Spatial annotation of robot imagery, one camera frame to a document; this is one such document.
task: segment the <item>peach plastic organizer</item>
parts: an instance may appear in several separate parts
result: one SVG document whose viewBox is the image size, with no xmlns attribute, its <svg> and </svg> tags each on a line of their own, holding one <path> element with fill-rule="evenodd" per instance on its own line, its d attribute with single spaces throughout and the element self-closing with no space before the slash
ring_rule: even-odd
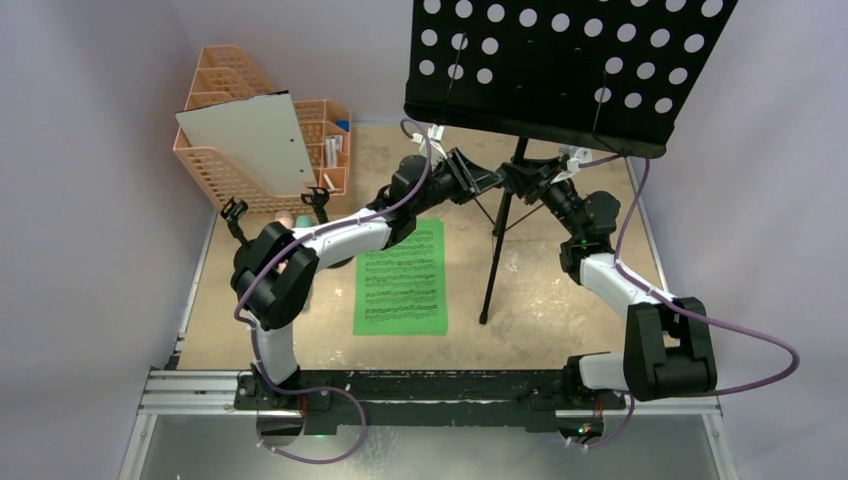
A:
<svg viewBox="0 0 848 480">
<path fill-rule="evenodd" d="M 239 47 L 204 47 L 185 108 L 201 108 L 276 91 L 265 74 Z M 327 212 L 331 215 L 352 213 L 351 135 L 336 125 L 339 121 L 347 121 L 350 125 L 351 113 L 332 100 L 294 102 L 294 108 L 316 184 L 329 188 L 326 180 L 329 178 L 336 188 L 330 193 L 330 202 L 325 207 Z M 343 137 L 342 150 L 336 155 L 336 167 L 332 168 L 324 166 L 324 138 L 327 135 Z M 279 210 L 288 210 L 295 215 L 312 213 L 312 208 L 304 205 L 299 196 L 278 197 L 263 190 L 220 151 L 191 145 L 182 129 L 177 132 L 174 153 L 218 210 L 223 208 L 230 197 L 234 197 L 237 201 L 247 202 L 249 214 L 274 213 Z"/>
</svg>

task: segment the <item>perforated black panel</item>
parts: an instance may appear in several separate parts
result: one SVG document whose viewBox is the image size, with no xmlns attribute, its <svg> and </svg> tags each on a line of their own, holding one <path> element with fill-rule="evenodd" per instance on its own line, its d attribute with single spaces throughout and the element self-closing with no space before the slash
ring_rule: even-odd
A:
<svg viewBox="0 0 848 480">
<path fill-rule="evenodd" d="M 416 0 L 404 109 L 427 122 L 659 157 L 735 5 Z M 490 15 L 497 6 L 502 18 Z M 445 108 L 462 33 L 462 76 Z"/>
</svg>

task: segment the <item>round hole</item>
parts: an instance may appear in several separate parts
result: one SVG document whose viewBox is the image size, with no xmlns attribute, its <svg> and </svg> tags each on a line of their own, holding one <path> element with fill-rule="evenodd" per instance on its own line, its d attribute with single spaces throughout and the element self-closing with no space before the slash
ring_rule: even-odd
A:
<svg viewBox="0 0 848 480">
<path fill-rule="evenodd" d="M 611 73 L 614 75 L 620 72 L 622 68 L 624 68 L 624 62 L 618 57 L 612 57 L 607 60 L 607 63 L 604 68 L 606 69 L 607 73 Z"/>
<path fill-rule="evenodd" d="M 624 97 L 624 105 L 627 108 L 636 108 L 642 104 L 642 95 L 638 93 L 629 93 Z"/>
<path fill-rule="evenodd" d="M 599 88 L 595 90 L 595 101 L 598 103 L 607 103 L 612 98 L 612 92 L 609 88 Z"/>
<path fill-rule="evenodd" d="M 459 80 L 462 78 L 462 65 L 453 64 L 448 67 L 448 76 L 454 80 Z"/>
<path fill-rule="evenodd" d="M 436 34 L 435 30 L 424 30 L 421 32 L 421 43 L 427 45 L 428 47 L 432 47 L 439 41 L 439 36 Z"/>
<path fill-rule="evenodd" d="M 488 68 L 481 68 L 477 71 L 477 81 L 486 85 L 487 83 L 492 81 L 492 71 Z"/>
<path fill-rule="evenodd" d="M 474 6 L 468 0 L 459 0 L 456 3 L 456 16 L 459 18 L 468 18 L 471 12 L 474 11 Z"/>
<path fill-rule="evenodd" d="M 586 25 L 583 25 L 583 33 L 585 33 L 587 37 L 597 37 L 601 34 L 603 29 L 604 22 L 597 18 L 592 18 L 586 22 Z"/>
<path fill-rule="evenodd" d="M 468 36 L 462 33 L 457 33 L 451 38 L 451 46 L 455 50 L 465 50 L 465 47 L 468 46 Z"/>
<path fill-rule="evenodd" d="M 704 48 L 704 36 L 699 33 L 692 35 L 683 42 L 683 49 L 689 53 L 695 53 L 702 48 Z"/>
<path fill-rule="evenodd" d="M 654 110 L 656 110 L 657 113 L 668 113 L 669 110 L 671 110 L 672 105 L 674 104 L 671 103 L 670 98 L 661 98 L 657 100 L 657 103 L 654 105 Z"/>
<path fill-rule="evenodd" d="M 553 28 L 555 32 L 564 32 L 570 24 L 571 19 L 564 13 L 557 13 L 554 15 L 553 20 L 551 20 L 551 28 Z"/>
<path fill-rule="evenodd" d="M 672 85 L 680 85 L 689 77 L 689 72 L 685 68 L 675 68 L 668 74 L 668 83 Z"/>
<path fill-rule="evenodd" d="M 424 11 L 429 14 L 438 13 L 442 8 L 442 2 L 439 0 L 424 0 Z"/>
<path fill-rule="evenodd" d="M 481 47 L 483 48 L 483 53 L 486 55 L 494 55 L 498 51 L 498 41 L 489 37 L 483 40 Z"/>
<path fill-rule="evenodd" d="M 536 10 L 532 8 L 524 9 L 521 14 L 518 15 L 518 22 L 525 27 L 532 27 L 536 25 Z"/>
<path fill-rule="evenodd" d="M 669 38 L 671 38 L 671 34 L 668 33 L 668 30 L 661 28 L 651 34 L 651 45 L 657 48 L 664 47 Z"/>
<path fill-rule="evenodd" d="M 436 66 L 430 60 L 421 60 L 421 63 L 418 64 L 418 71 L 422 75 L 432 75 L 436 71 Z"/>
<path fill-rule="evenodd" d="M 489 7 L 486 11 L 486 17 L 488 17 L 489 21 L 493 23 L 500 22 L 503 20 L 504 16 L 506 16 L 506 11 L 497 3 Z"/>
<path fill-rule="evenodd" d="M 654 64 L 651 62 L 645 62 L 642 65 L 639 65 L 639 68 L 636 69 L 636 76 L 641 78 L 642 80 L 647 80 L 654 76 L 654 72 L 657 69 L 654 67 Z"/>
<path fill-rule="evenodd" d="M 718 15 L 722 8 L 724 8 L 724 2 L 721 0 L 707 0 L 701 5 L 701 15 L 712 18 Z"/>
<path fill-rule="evenodd" d="M 686 0 L 665 0 L 665 9 L 669 12 L 679 12 L 686 5 Z"/>
<path fill-rule="evenodd" d="M 621 42 L 629 42 L 636 36 L 636 27 L 632 23 L 625 23 L 618 27 L 618 40 Z"/>
</svg>

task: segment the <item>white board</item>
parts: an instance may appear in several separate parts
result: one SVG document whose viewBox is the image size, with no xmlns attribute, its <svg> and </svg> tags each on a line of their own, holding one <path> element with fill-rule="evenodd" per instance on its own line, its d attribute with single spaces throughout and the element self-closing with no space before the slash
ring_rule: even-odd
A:
<svg viewBox="0 0 848 480">
<path fill-rule="evenodd" d="M 192 146 L 219 150 L 272 195 L 300 195 L 304 184 L 315 184 L 288 92 L 187 110 L 176 116 Z"/>
</svg>

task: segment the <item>white wall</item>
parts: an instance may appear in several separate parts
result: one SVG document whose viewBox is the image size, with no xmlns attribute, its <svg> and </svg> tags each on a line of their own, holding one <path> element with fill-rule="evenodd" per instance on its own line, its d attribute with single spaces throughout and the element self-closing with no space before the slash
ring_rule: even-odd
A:
<svg viewBox="0 0 848 480">
<path fill-rule="evenodd" d="M 848 470 L 846 20 L 843 0 L 740 2 L 646 189 L 670 285 L 801 352 L 793 377 L 722 398 L 747 478 Z M 776 347 L 713 335 L 720 385 L 788 363 Z"/>
<path fill-rule="evenodd" d="M 403 114 L 410 0 L 172 0 L 195 51 L 236 44 L 296 100 L 333 98 L 358 121 Z"/>
<path fill-rule="evenodd" d="M 168 0 L 0 2 L 0 470 L 115 478 L 211 207 L 170 152 Z"/>
</svg>

